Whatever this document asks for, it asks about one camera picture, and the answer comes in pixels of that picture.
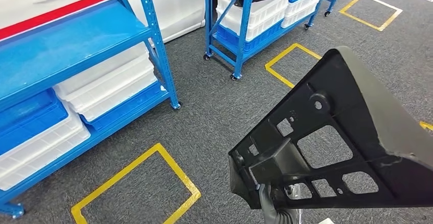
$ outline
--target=yellow tape square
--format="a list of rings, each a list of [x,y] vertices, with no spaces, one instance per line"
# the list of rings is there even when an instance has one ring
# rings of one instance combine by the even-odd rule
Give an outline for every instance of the yellow tape square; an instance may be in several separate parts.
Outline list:
[[[273,70],[271,68],[271,66],[274,65],[276,62],[278,62],[281,58],[283,58],[289,52],[293,51],[295,48],[299,48],[299,49],[303,50],[304,52],[306,52],[307,54],[310,54],[311,56],[313,56],[313,57],[315,57],[317,59],[322,58],[321,56],[319,56],[316,53],[310,51],[309,49],[305,48],[304,46],[302,46],[302,45],[300,45],[298,43],[294,43],[291,46],[289,46],[287,49],[283,50],[283,52],[281,52],[280,54],[278,54],[276,57],[274,57],[271,61],[269,61],[268,63],[266,63],[264,65],[265,69],[268,72],[270,72],[277,79],[281,80],[283,83],[285,83],[286,85],[288,85],[290,88],[293,88],[295,85],[292,82],[290,82],[288,79],[286,79],[283,76],[281,76],[275,70]]]
[[[387,7],[391,8],[391,9],[395,10],[395,13],[390,18],[388,18],[388,20],[386,20],[384,24],[382,24],[381,26],[378,27],[378,26],[375,26],[375,25],[373,25],[371,23],[368,23],[368,22],[366,22],[366,21],[364,21],[362,19],[359,19],[356,16],[352,16],[349,13],[346,12],[350,7],[352,7],[358,1],[359,0],[352,0],[348,5],[346,5],[345,7],[343,7],[340,10],[340,13],[342,13],[343,15],[346,15],[346,16],[348,16],[350,18],[352,18],[353,20],[359,21],[359,22],[361,22],[361,23],[363,23],[363,24],[365,24],[365,25],[367,25],[369,27],[372,27],[372,28],[374,28],[376,30],[379,30],[379,31],[383,31],[403,11],[401,9],[398,9],[395,6],[387,4],[387,3],[382,2],[380,0],[372,0],[372,1],[378,2],[378,3],[380,3],[380,4],[384,5],[384,6],[387,6]]]
[[[430,125],[429,123],[420,121],[420,126],[423,129],[429,129],[429,130],[433,131],[433,125]]]
[[[113,186],[116,182],[120,181],[124,176],[126,176],[129,172],[131,172],[135,167],[141,164],[148,157],[153,155],[154,153],[159,152],[163,159],[167,162],[170,168],[176,173],[179,179],[185,184],[186,188],[191,192],[191,196],[167,219],[164,221],[164,224],[172,224],[176,222],[200,197],[201,193],[197,189],[197,187],[192,183],[192,181],[186,176],[183,170],[179,167],[179,165],[175,162],[175,160],[170,156],[170,154],[165,150],[165,148],[161,145],[161,143],[157,143],[149,150],[147,150],[144,154],[126,166],[124,169],[119,171],[116,175],[110,178],[107,182],[102,184],[99,188],[85,197],[83,200],[78,202],[71,208],[72,216],[75,219],[77,224],[87,224],[86,219],[81,214],[81,209],[83,209],[86,205],[92,202],[95,198],[105,192],[108,188]]]

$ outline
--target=white car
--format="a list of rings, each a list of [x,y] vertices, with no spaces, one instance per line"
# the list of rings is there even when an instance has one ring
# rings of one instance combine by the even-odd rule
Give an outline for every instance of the white car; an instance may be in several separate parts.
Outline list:
[[[0,39],[101,1],[103,0],[0,0]],[[138,18],[146,22],[140,0],[128,1]],[[204,26],[205,0],[153,1],[164,41]]]

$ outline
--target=gray carpet floor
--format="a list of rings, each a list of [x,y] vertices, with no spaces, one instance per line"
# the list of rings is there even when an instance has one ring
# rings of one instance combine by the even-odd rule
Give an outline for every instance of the gray carpet floor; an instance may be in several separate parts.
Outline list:
[[[293,43],[319,55],[338,45],[351,47],[416,120],[432,123],[433,3],[381,0],[403,12],[379,32],[338,12],[350,1],[339,0],[327,18],[323,13],[328,2],[324,2],[313,28],[304,31],[299,26],[260,52],[244,65],[243,77],[236,82],[230,80],[228,67],[202,59],[203,29],[171,41],[166,48],[182,108],[174,111],[165,102],[133,121],[19,196],[14,202],[23,203],[26,214],[18,220],[0,216],[0,223],[75,223],[70,213],[73,205],[158,142],[202,195],[178,223],[263,223],[260,211],[250,210],[229,192],[227,153],[290,90],[264,65]],[[348,12],[374,24],[392,14],[369,0],[360,0]],[[274,69],[296,83],[315,62],[296,49]],[[307,143],[305,148],[320,145]],[[189,196],[163,158],[155,154],[82,213],[89,224],[162,223]],[[433,223],[433,209],[304,210],[303,223],[316,224],[327,217],[336,224],[427,224]]]

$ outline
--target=caster wheel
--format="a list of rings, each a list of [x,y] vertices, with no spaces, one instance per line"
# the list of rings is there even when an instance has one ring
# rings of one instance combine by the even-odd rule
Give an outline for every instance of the caster wheel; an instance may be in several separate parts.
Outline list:
[[[12,215],[12,219],[18,219],[24,215],[24,211],[20,211],[18,214]]]
[[[174,110],[179,110],[180,108],[182,107],[182,103],[181,102],[179,102],[179,106],[178,107],[176,107],[176,108],[173,108]]]

